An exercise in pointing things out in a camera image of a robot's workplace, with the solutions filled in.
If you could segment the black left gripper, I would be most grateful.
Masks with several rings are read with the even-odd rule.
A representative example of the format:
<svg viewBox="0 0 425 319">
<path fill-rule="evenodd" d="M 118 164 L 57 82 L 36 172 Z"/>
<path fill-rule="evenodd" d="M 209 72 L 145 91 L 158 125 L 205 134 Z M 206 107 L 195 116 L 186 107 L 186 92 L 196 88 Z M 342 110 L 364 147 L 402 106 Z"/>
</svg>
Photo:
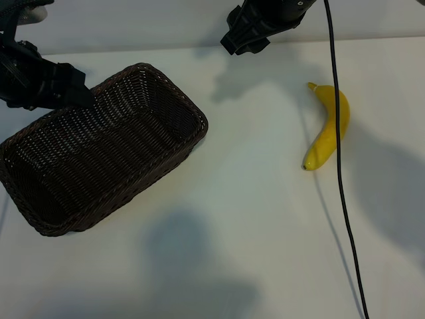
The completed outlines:
<svg viewBox="0 0 425 319">
<path fill-rule="evenodd" d="M 24 51 L 1 48 L 1 99 L 9 108 L 93 107 L 95 97 L 85 85 L 84 72 L 69 63 L 43 59 L 28 41 L 17 46 Z"/>
</svg>

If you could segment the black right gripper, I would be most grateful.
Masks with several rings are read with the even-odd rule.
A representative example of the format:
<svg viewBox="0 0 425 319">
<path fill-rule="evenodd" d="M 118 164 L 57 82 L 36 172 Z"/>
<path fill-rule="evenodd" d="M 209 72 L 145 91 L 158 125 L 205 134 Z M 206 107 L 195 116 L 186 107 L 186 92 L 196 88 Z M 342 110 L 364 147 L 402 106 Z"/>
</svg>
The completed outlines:
<svg viewBox="0 0 425 319">
<path fill-rule="evenodd" d="M 226 18 L 229 31 L 220 41 L 230 55 L 259 53 L 270 44 L 267 22 L 289 23 L 299 19 L 316 0 L 252 0 L 247 7 L 237 5 Z M 260 19 L 258 12 L 265 18 Z"/>
</svg>

